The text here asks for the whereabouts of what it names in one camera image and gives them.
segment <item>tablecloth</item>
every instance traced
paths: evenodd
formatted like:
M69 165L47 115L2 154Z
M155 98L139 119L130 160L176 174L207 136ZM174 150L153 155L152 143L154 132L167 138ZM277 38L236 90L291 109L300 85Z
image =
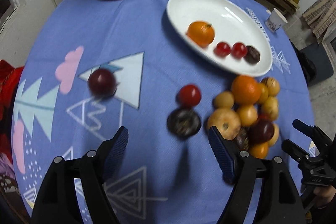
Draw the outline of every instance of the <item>tablecloth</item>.
M229 0L264 26L266 8L253 0ZM202 91L195 108L202 121L212 99L235 75L194 53L176 34L165 8L168 0L64 0L45 23L29 54L13 112L12 142L17 182L29 213L53 158L76 159L110 139L120 125L129 142L120 168L104 184L121 223L216 223L230 196L205 130L182 141L166 128L175 96L188 83ZM292 128L294 119L313 125L309 93L300 64L282 29L266 29L273 52L280 140L268 159L288 163L297 187L297 163L281 151L290 138L308 150L310 140ZM92 69L115 72L114 98L91 96ZM80 180L76 192L84 222L91 223ZM260 191L257 180L245 223L253 221Z

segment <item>human hand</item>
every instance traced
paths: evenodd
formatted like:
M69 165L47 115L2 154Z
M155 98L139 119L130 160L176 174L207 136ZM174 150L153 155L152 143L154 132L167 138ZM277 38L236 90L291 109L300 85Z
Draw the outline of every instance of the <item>human hand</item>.
M320 208L332 201L336 194L336 189L331 185L328 187L316 187L314 189L314 194L318 196L315 206Z

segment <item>plate rim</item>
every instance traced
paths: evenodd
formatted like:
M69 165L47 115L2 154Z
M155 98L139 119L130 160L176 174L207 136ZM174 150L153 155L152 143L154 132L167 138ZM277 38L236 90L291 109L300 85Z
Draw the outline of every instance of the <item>plate rim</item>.
M268 45L268 48L269 48L269 54L270 54L270 65L268 66L267 69L263 70L262 72L258 72L258 73L249 73L249 72L239 72L237 71L236 69L232 69L232 68L229 68L228 66L225 66L224 64L222 63L219 63L217 62L216 60L214 60L213 58L210 58L208 57L207 55L204 54L203 50L201 47L199 47L197 44L195 44L194 41L192 41L189 37L187 37L185 34L182 34L178 29L177 27L175 26L174 22L172 21L171 17L170 17L170 13L169 13L169 7L171 5L171 1L172 0L169 0L168 3L167 3L167 6L166 6L166 12L167 12L167 16L168 16L168 19L171 23L171 25L173 26L174 30L180 35L180 37L182 38L182 40L184 40L194 51L196 51L198 54L200 54L203 58L205 58L206 60L208 60L210 63L216 65L217 67L221 68L222 70L226 70L226 71L229 71L229 72L232 72L232 73L235 73L237 75L247 75L247 76L251 76L251 77L259 77L259 76L263 76L265 75L266 73L268 73L273 65L273 57L272 57L272 50L271 50L271 45L269 44L268 40L266 39L266 37L264 36L263 32L257 28L260 33L262 34L262 36L264 37L267 45ZM240 8L238 5L234 4L233 2L229 1L229 0L224 0L230 4L232 4L233 6L235 6L236 8L238 8L240 11L242 11L249 19L252 20L252 22L254 24L255 21L248 15L248 13L246 13L242 8Z

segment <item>pink cloud print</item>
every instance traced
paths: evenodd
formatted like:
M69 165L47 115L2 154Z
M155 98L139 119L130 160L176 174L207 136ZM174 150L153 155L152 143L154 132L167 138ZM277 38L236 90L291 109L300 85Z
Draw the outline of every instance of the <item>pink cloud print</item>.
M61 82L59 91L68 94L72 88L79 61L84 51L83 46L79 46L75 51L68 52L65 60L56 69L55 76Z
M14 134L13 134L13 151L16 157L16 164L19 168L19 171L22 174L26 173L25 168L25 157L24 157L24 148L23 148L23 131L24 125L21 120L17 120L14 124Z

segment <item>pink floral cloth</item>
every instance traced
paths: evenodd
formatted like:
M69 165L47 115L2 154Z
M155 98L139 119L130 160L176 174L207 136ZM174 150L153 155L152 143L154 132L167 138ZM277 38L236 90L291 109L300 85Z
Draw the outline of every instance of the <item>pink floral cloth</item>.
M0 153L0 174L15 179L14 166L5 153Z

